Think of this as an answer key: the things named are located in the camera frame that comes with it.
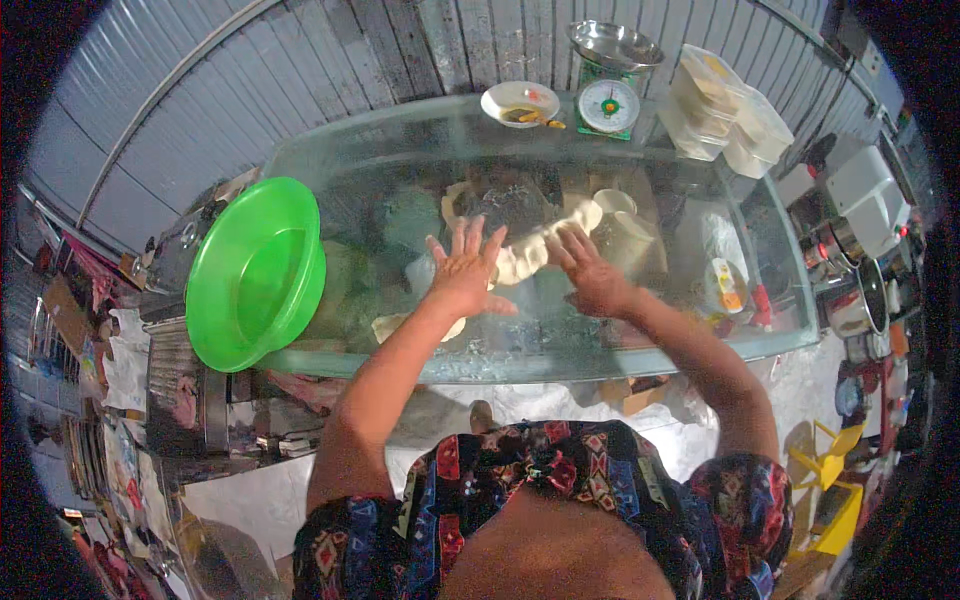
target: patterned shirt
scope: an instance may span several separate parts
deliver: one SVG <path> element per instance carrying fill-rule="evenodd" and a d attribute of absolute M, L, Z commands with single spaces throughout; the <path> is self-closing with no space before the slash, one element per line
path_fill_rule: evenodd
<path fill-rule="evenodd" d="M 622 421 L 525 421 L 444 438 L 410 468 L 402 500 L 313 511 L 295 543 L 294 597 L 434 598 L 520 486 L 618 515 L 678 598 L 769 598 L 793 533 L 790 483 L 768 458 L 711 459 L 680 484 Z"/>

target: hand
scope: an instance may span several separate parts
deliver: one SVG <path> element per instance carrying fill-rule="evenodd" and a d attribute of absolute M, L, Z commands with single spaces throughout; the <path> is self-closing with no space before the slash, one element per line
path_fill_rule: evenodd
<path fill-rule="evenodd" d="M 581 228 L 561 229 L 558 235 L 560 240 L 550 237 L 546 247 L 550 262 L 560 265 L 576 288 L 576 292 L 570 295 L 570 303 L 591 317 L 625 319 L 636 301 L 636 288 L 600 257 L 600 252 Z"/>
<path fill-rule="evenodd" d="M 450 256 L 446 255 L 444 247 L 432 235 L 426 238 L 426 247 L 437 261 L 437 273 L 433 276 L 433 284 L 423 303 L 449 313 L 454 319 L 472 317 L 482 312 L 517 314 L 512 302 L 487 291 L 487 284 L 496 267 L 496 256 L 507 236 L 507 227 L 498 229 L 483 245 L 481 252 L 483 223 L 483 216 L 474 217 L 469 223 L 469 230 L 466 230 L 467 219 L 457 219 Z"/>

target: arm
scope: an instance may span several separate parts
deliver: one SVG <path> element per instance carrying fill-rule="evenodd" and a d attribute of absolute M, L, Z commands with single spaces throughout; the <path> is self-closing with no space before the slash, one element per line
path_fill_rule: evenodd
<path fill-rule="evenodd" d="M 413 392 L 423 365 L 453 323 L 490 311 L 515 314 L 516 307 L 487 291 L 496 256 L 507 235 L 501 228 L 480 253 L 483 217 L 458 222 L 448 257 L 427 238 L 437 261 L 433 285 L 403 324 L 357 371 L 333 410 L 314 459 L 307 488 L 310 514 L 328 500 L 355 494 L 392 496 L 384 446 Z"/>
<path fill-rule="evenodd" d="M 717 455 L 751 452 L 778 460 L 777 424 L 763 386 L 732 348 L 702 324 L 691 321 L 600 257 L 582 230 L 548 242 L 552 259 L 576 288 L 574 305 L 594 317 L 613 317 L 646 332 L 686 373 L 720 419 Z"/>

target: glass table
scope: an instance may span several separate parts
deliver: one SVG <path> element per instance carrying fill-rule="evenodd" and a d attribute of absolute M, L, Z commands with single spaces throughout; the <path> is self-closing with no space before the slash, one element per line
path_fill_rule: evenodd
<path fill-rule="evenodd" d="M 490 227 L 507 223 L 509 244 L 562 216 L 564 203 L 604 188 L 630 196 L 655 239 L 631 278 L 671 305 L 707 314 L 704 268 L 715 256 L 744 272 L 744 310 L 716 325 L 745 360 L 819 339 L 799 245 L 769 177 L 738 176 L 722 156 L 678 157 L 650 103 L 632 139 L 621 141 L 577 133 L 573 95 L 561 100 L 556 118 L 565 130 L 504 127 L 472 95 L 368 112 L 280 144 L 264 177 L 293 177 L 317 197 L 327 281 L 310 326 L 258 366 L 352 376 L 377 347 L 372 321 L 410 312 L 429 284 L 423 238 L 432 233 L 448 244 L 444 211 L 484 212 Z M 444 207 L 445 195 L 452 202 Z M 760 283 L 772 306 L 766 327 L 751 324 Z M 564 301 L 569 291 L 555 268 L 497 286 L 519 316 L 469 319 L 437 349 L 420 382 L 530 383 L 676 370 L 628 324 L 577 314 Z"/>

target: stacked plastic containers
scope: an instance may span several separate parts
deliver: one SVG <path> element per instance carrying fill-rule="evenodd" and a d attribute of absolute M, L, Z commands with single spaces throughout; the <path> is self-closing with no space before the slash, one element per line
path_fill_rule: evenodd
<path fill-rule="evenodd" d="M 752 87 L 745 89 L 723 156 L 731 169 L 758 180 L 780 161 L 793 143 L 793 133 L 766 96 Z"/>
<path fill-rule="evenodd" d="M 658 115 L 677 150 L 714 160 L 729 143 L 746 84 L 723 59 L 684 44 L 680 65 Z"/>
<path fill-rule="evenodd" d="M 766 97 L 708 50 L 684 44 L 658 115 L 682 154 L 715 160 L 721 152 L 740 175 L 759 179 L 793 143 Z"/>

